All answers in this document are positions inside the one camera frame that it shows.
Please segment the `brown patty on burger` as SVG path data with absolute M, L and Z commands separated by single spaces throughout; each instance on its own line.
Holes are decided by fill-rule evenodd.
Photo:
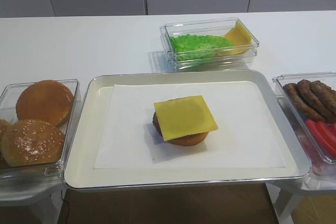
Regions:
M 157 118 L 157 116 L 156 116 L 156 113 L 153 114 L 152 123 L 153 123 L 153 125 L 154 125 L 156 131 L 158 132 L 158 134 L 159 134 L 160 136 L 162 136 L 161 128 L 160 128 L 159 121 L 158 121 L 158 118 Z

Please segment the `left brown patty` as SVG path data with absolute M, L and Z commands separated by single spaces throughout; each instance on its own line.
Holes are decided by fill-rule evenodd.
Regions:
M 318 112 L 316 112 L 314 109 L 309 107 L 303 99 L 300 97 L 297 89 L 296 84 L 294 83 L 288 83 L 284 85 L 284 90 L 286 94 L 289 96 L 289 98 L 292 100 L 295 107 L 308 119 L 311 119 L 315 122 L 324 121 L 325 118 L 322 117 Z

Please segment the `white paper sheet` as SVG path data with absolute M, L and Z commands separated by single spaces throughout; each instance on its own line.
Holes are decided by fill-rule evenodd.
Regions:
M 195 146 L 164 141 L 152 124 L 154 103 L 201 95 L 218 130 Z M 95 168 L 283 168 L 283 139 L 250 81 L 116 86 Z

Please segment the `yellow cheese slice on burger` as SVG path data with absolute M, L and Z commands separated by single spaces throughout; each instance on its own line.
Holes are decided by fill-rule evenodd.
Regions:
M 154 108 L 165 141 L 218 130 L 201 95 L 156 102 Z

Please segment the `middle red tomato slice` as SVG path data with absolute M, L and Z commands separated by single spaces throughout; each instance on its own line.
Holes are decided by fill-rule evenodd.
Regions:
M 331 128 L 326 123 L 320 121 L 317 123 L 317 129 L 323 136 L 324 140 L 335 148 L 335 134 Z

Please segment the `sesame bun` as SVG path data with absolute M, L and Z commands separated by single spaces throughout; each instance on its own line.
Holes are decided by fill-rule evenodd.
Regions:
M 6 132 L 6 130 L 11 126 L 9 122 L 6 120 L 0 119 L 0 140 L 2 140 L 3 134 Z M 7 168 L 8 164 L 5 162 L 2 154 L 1 154 L 1 160 L 0 160 L 0 168 Z
M 55 163 L 60 159 L 65 135 L 40 120 L 20 120 L 1 138 L 1 154 L 11 167 Z

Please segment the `clear patty tomato container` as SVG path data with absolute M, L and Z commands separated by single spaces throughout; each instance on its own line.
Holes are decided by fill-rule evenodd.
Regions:
M 309 80 L 310 82 L 319 80 L 335 90 L 335 73 L 322 72 L 285 74 L 273 78 L 273 82 L 275 83 L 276 88 L 276 95 L 279 99 L 281 107 L 285 111 L 288 120 L 292 124 L 299 142 L 312 160 L 313 165 L 317 167 L 317 173 L 322 174 L 327 165 L 335 166 L 335 158 L 333 158 L 313 136 L 306 125 L 306 121 L 310 119 L 308 119 L 295 107 L 292 100 L 283 89 L 285 84 L 294 83 L 297 85 L 297 83 L 303 79 Z

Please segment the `bottom bun on tray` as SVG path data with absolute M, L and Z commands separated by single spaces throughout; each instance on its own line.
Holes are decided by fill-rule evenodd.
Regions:
M 179 146 L 194 146 L 204 141 L 207 135 L 208 135 L 208 132 L 198 133 L 198 134 L 193 134 L 193 135 L 186 135 L 183 137 L 169 140 L 168 143 L 173 144 L 173 145 L 179 145 Z

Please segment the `left red tomato slice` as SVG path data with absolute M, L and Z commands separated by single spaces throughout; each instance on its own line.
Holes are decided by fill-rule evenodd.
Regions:
M 317 139 L 317 141 L 322 145 L 322 147 L 333 157 L 335 158 L 335 148 L 324 140 L 323 136 L 317 129 L 317 123 L 313 120 L 307 120 L 306 125 L 313 134 L 313 136 Z

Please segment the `clear lettuce cheese container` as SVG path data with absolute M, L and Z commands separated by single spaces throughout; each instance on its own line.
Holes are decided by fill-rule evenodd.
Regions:
M 192 35 L 213 35 L 224 36 L 232 28 L 235 27 L 236 22 L 243 22 L 236 17 L 224 18 L 224 19 L 211 19 L 211 20 L 198 20 L 192 22 L 180 22 L 180 23 L 168 23 L 160 27 L 161 41 L 164 50 L 166 61 L 176 72 L 187 71 L 204 71 L 215 68 L 226 67 L 239 67 L 241 65 L 247 65 L 253 62 L 257 56 L 259 41 L 251 33 L 251 31 L 245 26 L 252 38 L 252 45 L 250 49 L 244 53 L 233 56 L 219 57 L 217 53 L 223 50 L 236 49 L 236 47 L 220 49 L 215 53 L 215 57 L 189 60 L 189 61 L 177 61 L 176 53 L 171 45 L 170 37 L 177 37 L 180 35 L 192 34 Z

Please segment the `clear bun container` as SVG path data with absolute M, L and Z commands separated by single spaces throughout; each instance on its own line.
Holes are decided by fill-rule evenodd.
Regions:
M 79 81 L 76 79 L 56 80 L 67 86 L 73 93 L 74 100 L 69 119 L 67 122 L 57 127 L 64 135 L 64 145 L 61 151 L 60 159 L 55 163 L 37 164 L 27 166 L 11 167 L 1 169 L 1 181 L 21 179 L 23 177 L 45 180 L 48 177 L 59 178 L 62 176 L 66 160 L 72 145 L 74 133 L 79 120 L 79 110 L 81 106 L 81 95 L 79 90 Z M 1 119 L 6 120 L 11 125 L 20 121 L 16 114 L 16 102 L 21 93 L 33 83 L 9 84 L 1 92 Z

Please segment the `middle brown patty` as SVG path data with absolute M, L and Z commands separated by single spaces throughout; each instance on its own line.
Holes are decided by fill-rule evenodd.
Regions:
M 312 92 L 310 85 L 312 82 L 309 80 L 301 80 L 297 83 L 296 87 L 304 102 L 313 109 L 322 119 L 314 119 L 314 121 L 322 121 L 328 123 L 335 122 L 335 115 L 319 100 L 319 98 Z

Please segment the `right brown patty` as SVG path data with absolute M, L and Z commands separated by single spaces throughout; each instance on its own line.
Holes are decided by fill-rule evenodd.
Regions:
M 335 90 L 319 80 L 312 82 L 310 89 L 321 103 L 335 114 Z

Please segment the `white serving tray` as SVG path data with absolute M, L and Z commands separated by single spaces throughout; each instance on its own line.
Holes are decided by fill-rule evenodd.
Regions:
M 279 142 L 285 158 L 283 168 L 95 168 L 116 86 L 250 81 L 257 85 L 283 137 Z M 185 186 L 208 183 L 241 183 L 303 178 L 311 163 L 284 115 L 266 78 L 253 70 L 126 74 L 94 78 L 87 90 L 77 131 L 69 153 L 64 179 L 75 189 L 143 186 Z

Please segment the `green lettuce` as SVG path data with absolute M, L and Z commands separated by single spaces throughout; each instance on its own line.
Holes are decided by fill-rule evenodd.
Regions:
M 215 57 L 220 49 L 231 48 L 234 43 L 222 36 L 180 35 L 170 37 L 177 61 L 200 60 Z

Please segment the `plain bun bottom in container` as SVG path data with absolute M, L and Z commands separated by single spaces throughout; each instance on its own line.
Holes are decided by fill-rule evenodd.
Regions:
M 26 88 L 16 102 L 19 120 L 40 120 L 55 127 L 69 119 L 74 95 L 64 84 L 55 80 L 43 80 Z

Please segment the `right red tomato slice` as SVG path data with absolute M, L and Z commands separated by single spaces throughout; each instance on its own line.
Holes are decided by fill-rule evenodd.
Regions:
M 334 134 L 336 135 L 336 129 L 335 129 L 335 123 L 333 124 L 328 124 L 328 129 Z

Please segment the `yellow cheese slices in container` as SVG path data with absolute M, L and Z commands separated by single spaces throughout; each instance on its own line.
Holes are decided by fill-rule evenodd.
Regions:
M 241 22 L 236 22 L 235 27 L 223 37 L 232 42 L 234 44 L 233 47 L 236 47 L 236 49 L 219 51 L 217 53 L 219 57 L 244 54 L 252 45 L 251 35 Z

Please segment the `red tomato slice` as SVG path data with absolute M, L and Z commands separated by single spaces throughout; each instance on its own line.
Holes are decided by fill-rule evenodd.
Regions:
M 313 120 L 307 120 L 306 125 L 313 134 L 313 136 L 317 139 L 317 141 L 322 145 L 322 147 L 333 157 L 335 158 L 335 148 L 324 140 L 323 136 L 317 129 L 317 123 Z
M 326 123 L 320 121 L 317 123 L 317 129 L 323 136 L 324 140 L 335 148 L 335 134 L 331 128 Z
M 334 134 L 336 135 L 336 129 L 335 129 L 335 123 L 333 124 L 328 124 L 328 129 Z

